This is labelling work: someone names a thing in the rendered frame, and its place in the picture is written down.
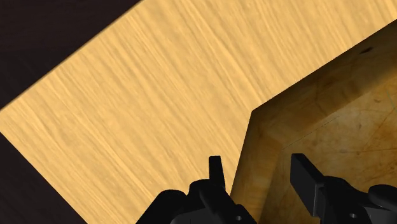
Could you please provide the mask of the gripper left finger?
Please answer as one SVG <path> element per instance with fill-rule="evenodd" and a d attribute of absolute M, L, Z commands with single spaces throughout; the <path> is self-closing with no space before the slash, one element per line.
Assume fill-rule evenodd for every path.
<path fill-rule="evenodd" d="M 181 190 L 160 192 L 136 224 L 257 224 L 225 190 L 221 157 L 209 157 L 209 177 Z"/>

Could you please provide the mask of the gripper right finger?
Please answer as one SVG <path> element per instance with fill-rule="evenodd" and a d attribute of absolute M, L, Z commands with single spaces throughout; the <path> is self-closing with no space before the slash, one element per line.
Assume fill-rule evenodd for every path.
<path fill-rule="evenodd" d="M 291 155 L 290 183 L 320 224 L 397 224 L 395 186 L 362 192 L 343 178 L 323 175 L 303 153 Z"/>

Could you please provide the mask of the brown patterned robot stand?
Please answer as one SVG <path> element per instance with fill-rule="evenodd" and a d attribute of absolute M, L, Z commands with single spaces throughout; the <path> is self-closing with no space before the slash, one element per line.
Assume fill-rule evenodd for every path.
<path fill-rule="evenodd" d="M 231 196 L 258 224 L 319 224 L 293 153 L 363 191 L 397 186 L 397 20 L 252 111 Z"/>

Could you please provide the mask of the light wooden table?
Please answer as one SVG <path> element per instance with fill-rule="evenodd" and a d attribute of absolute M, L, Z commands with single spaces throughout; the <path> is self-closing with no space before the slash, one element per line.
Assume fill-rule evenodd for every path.
<path fill-rule="evenodd" d="M 397 20 L 397 0 L 144 0 L 0 111 L 0 131 L 88 224 L 135 224 L 254 109 Z"/>

